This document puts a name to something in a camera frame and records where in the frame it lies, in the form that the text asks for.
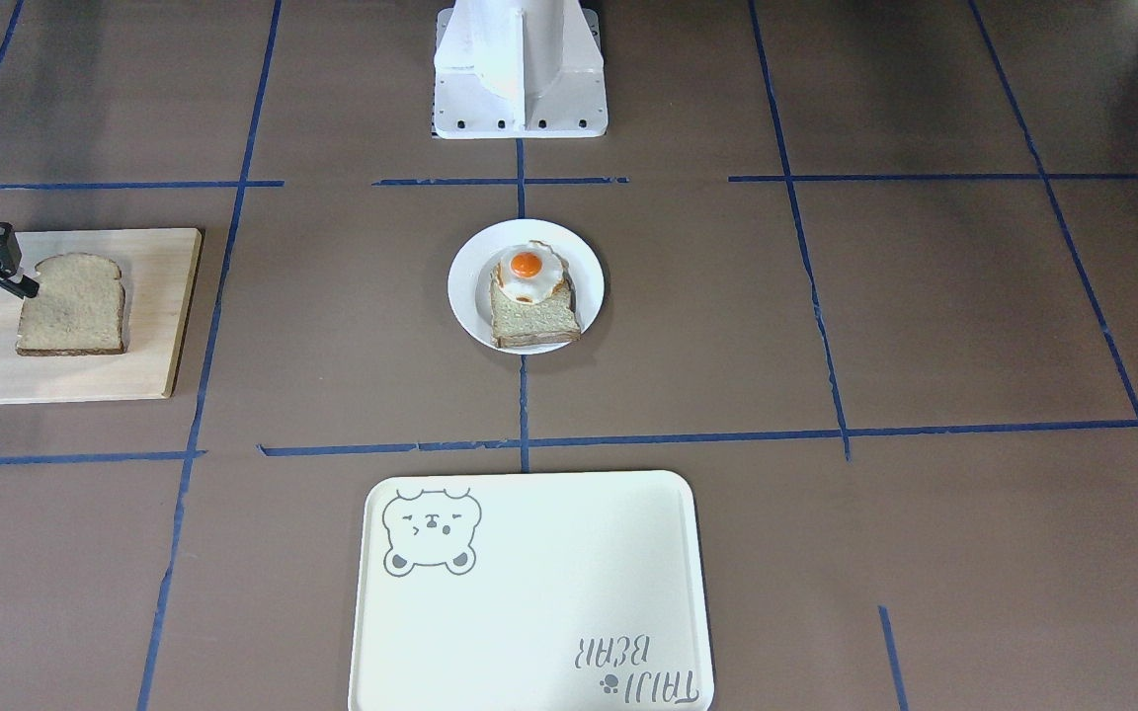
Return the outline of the bread slice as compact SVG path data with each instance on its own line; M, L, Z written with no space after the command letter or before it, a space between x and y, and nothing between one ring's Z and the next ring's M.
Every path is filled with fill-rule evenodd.
M117 262L90 253L36 264L40 292L23 303L19 356L116 356L123 341L125 288Z
M582 338L574 288L568 280L556 284L545 300L537 303L516 301L492 280L489 306L490 344L501 350L572 344Z

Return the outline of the bread slice on plate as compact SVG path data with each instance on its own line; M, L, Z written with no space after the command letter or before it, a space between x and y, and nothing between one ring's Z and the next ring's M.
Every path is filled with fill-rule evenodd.
M545 300L537 303L516 301L492 280L489 306L490 344L501 350L572 344L582 338L574 288L568 280L556 284Z

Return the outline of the wooden cutting board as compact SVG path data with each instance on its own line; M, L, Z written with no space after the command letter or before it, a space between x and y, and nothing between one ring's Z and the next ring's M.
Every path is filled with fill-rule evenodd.
M167 399L200 231L24 231L18 242L40 291L0 288L0 404Z

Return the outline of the fried egg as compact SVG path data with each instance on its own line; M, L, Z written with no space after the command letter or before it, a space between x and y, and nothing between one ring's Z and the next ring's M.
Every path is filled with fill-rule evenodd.
M538 240L528 240L501 253L494 283L516 303L541 303L566 282L564 261Z

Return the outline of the cream bear tray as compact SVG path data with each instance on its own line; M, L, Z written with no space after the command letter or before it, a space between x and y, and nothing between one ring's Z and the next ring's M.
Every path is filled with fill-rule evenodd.
M352 710L707 710L690 483L394 477L366 495Z

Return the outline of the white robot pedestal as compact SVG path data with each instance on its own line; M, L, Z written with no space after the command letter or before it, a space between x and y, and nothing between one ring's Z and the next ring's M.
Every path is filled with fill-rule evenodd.
M579 1L456 1L437 15L434 135L450 140L607 133L604 44Z

